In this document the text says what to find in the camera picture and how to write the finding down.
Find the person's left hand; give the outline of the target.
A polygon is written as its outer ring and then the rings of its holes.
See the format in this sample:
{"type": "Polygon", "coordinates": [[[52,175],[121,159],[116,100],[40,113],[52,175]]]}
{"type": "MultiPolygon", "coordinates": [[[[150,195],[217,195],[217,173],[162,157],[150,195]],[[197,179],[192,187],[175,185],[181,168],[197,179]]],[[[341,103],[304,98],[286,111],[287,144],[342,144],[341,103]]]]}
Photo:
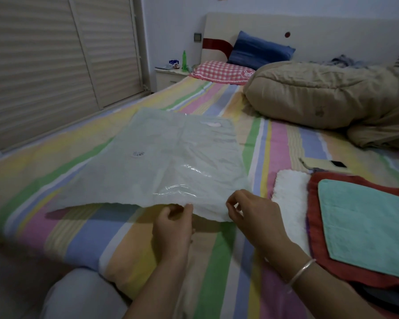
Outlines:
{"type": "Polygon", "coordinates": [[[159,261],[186,262],[194,229],[182,224],[184,206],[166,205],[153,225],[153,242],[159,261]]]}

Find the clear plastic vacuum storage bag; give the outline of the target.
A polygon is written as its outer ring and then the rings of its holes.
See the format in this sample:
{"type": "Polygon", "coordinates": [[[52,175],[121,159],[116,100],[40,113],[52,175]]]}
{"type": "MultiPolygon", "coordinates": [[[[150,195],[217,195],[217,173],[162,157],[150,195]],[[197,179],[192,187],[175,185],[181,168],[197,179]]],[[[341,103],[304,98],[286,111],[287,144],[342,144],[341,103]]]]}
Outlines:
{"type": "Polygon", "coordinates": [[[142,107],[51,200],[46,212],[88,204],[192,204],[230,222],[225,203],[251,189],[234,123],[142,107]]]}

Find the person's left forearm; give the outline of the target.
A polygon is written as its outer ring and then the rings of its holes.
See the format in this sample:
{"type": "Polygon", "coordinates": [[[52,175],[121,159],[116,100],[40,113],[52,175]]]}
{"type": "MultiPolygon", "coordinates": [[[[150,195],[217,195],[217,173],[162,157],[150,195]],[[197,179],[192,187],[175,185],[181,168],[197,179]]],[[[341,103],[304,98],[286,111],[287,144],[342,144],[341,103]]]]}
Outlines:
{"type": "Polygon", "coordinates": [[[172,319],[187,263],[187,255],[164,257],[122,319],[172,319]]]}

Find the white fluffy towel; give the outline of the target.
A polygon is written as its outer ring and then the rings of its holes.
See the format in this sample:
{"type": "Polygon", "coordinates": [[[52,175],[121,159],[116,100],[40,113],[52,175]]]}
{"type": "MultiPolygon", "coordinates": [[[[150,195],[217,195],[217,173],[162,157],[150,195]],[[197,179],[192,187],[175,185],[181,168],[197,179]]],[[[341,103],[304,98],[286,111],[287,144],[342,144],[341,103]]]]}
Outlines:
{"type": "Polygon", "coordinates": [[[311,176],[293,170],[277,172],[272,201],[281,210],[282,220],[287,235],[308,255],[311,255],[306,226],[308,207],[307,186],[311,176]]]}

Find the red towel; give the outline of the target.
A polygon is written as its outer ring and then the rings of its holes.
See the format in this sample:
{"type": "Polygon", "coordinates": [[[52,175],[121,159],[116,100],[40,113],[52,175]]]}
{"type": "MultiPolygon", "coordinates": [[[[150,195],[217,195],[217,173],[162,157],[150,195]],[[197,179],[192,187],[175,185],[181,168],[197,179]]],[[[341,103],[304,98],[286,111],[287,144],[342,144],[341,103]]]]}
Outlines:
{"type": "Polygon", "coordinates": [[[312,255],[317,260],[317,263],[329,273],[348,283],[361,283],[365,286],[384,290],[399,290],[398,277],[359,268],[330,258],[325,242],[321,208],[318,198],[318,183],[325,179],[362,185],[385,193],[394,194],[395,196],[399,196],[399,188],[377,185],[359,176],[332,172],[313,173],[307,185],[308,209],[306,221],[309,246],[312,255]]]}

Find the phone in yellow case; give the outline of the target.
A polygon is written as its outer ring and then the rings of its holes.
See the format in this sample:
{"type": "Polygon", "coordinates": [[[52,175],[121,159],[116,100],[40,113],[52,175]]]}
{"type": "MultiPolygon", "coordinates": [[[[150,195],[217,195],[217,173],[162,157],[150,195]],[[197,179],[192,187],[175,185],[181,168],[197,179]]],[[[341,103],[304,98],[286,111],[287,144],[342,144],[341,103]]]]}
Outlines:
{"type": "Polygon", "coordinates": [[[310,171],[328,171],[343,174],[352,174],[347,166],[341,161],[314,159],[307,157],[300,157],[299,161],[303,166],[310,171]]]}

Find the pastel striped bed sheet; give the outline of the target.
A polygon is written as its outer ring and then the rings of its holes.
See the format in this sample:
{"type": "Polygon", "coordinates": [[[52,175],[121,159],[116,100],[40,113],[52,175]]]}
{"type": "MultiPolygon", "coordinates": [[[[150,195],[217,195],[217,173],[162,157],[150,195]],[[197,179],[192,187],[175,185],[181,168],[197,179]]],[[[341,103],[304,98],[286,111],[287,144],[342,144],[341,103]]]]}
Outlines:
{"type": "MultiPolygon", "coordinates": [[[[361,150],[338,133],[270,121],[242,87],[187,77],[174,86],[0,160],[0,238],[87,267],[134,296],[156,266],[151,238],[159,207],[112,204],[46,214],[60,188],[109,144],[140,107],[231,119],[254,194],[270,197],[277,172],[306,171],[300,157],[341,161],[370,182],[399,187],[399,151],[361,150]]],[[[196,219],[176,318],[306,319],[306,309],[234,225],[196,219]]]]}

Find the person's leg in grey trousers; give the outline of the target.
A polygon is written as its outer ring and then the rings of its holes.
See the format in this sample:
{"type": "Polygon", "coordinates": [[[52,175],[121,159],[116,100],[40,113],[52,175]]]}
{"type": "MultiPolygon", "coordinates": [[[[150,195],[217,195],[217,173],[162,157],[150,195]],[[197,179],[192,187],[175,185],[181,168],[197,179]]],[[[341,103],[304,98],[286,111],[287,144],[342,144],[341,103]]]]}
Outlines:
{"type": "Polygon", "coordinates": [[[100,274],[76,268],[49,289],[39,319],[122,319],[129,305],[100,274]]]}

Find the teal towel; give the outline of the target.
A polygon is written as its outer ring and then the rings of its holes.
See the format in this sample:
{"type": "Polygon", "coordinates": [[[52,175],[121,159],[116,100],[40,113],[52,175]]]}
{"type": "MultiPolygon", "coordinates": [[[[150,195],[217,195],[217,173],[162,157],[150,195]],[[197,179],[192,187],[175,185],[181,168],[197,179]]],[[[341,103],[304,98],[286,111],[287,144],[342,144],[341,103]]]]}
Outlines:
{"type": "Polygon", "coordinates": [[[399,278],[399,196],[324,179],[318,197],[330,258],[399,278]]]}

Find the red checked pillow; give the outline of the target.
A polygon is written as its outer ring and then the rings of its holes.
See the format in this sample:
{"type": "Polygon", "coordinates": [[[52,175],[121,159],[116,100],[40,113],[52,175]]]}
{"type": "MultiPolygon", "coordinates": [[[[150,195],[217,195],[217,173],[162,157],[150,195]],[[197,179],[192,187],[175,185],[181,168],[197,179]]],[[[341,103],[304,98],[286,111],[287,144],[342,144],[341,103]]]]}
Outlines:
{"type": "Polygon", "coordinates": [[[188,76],[219,84],[245,85],[255,72],[236,64],[207,61],[196,66],[188,76]]]}

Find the beige quilt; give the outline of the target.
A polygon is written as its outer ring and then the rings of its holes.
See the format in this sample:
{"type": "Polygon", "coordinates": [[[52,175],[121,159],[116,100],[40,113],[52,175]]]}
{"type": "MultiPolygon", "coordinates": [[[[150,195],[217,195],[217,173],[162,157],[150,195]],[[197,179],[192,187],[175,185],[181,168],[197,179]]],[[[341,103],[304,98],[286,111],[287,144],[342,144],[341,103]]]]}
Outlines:
{"type": "Polygon", "coordinates": [[[243,93],[266,117],[343,129],[360,148],[399,150],[399,72],[394,68],[276,62],[258,69],[243,93]]]}

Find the blue pillow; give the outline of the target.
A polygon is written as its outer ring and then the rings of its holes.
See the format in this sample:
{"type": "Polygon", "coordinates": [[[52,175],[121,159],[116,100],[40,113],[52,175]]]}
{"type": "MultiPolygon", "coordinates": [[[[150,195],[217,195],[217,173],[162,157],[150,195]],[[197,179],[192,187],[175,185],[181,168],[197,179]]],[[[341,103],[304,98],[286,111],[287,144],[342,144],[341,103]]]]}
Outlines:
{"type": "Polygon", "coordinates": [[[258,70],[266,64],[290,61],[295,51],[240,31],[227,63],[258,70]]]}

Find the dark folded cloth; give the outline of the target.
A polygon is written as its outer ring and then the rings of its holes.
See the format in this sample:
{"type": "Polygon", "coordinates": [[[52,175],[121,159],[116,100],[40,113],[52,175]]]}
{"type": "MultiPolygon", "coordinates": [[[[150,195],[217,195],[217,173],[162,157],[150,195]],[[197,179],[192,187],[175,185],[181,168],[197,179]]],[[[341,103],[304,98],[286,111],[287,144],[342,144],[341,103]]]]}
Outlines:
{"type": "Polygon", "coordinates": [[[372,305],[378,306],[391,314],[399,315],[399,286],[381,289],[373,288],[359,282],[349,282],[349,284],[355,292],[372,305]]]}

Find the narrow louvered wardrobe door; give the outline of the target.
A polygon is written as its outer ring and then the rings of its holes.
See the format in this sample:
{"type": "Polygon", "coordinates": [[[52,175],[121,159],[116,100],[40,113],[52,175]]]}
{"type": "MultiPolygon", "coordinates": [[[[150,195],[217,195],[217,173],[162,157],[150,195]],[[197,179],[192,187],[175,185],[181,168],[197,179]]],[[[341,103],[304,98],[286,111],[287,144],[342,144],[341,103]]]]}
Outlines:
{"type": "Polygon", "coordinates": [[[68,0],[101,109],[144,91],[133,0],[68,0]]]}

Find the grey crumpled clothing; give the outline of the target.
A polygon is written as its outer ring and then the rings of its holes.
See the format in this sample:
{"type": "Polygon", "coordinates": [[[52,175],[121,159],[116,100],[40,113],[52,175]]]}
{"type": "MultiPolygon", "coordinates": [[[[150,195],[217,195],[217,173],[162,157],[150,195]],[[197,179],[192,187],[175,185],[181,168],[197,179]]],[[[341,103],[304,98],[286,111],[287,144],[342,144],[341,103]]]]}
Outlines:
{"type": "Polygon", "coordinates": [[[335,66],[340,68],[368,68],[368,65],[363,61],[356,61],[344,54],[326,61],[310,61],[310,63],[322,64],[326,66],[335,66]]]}

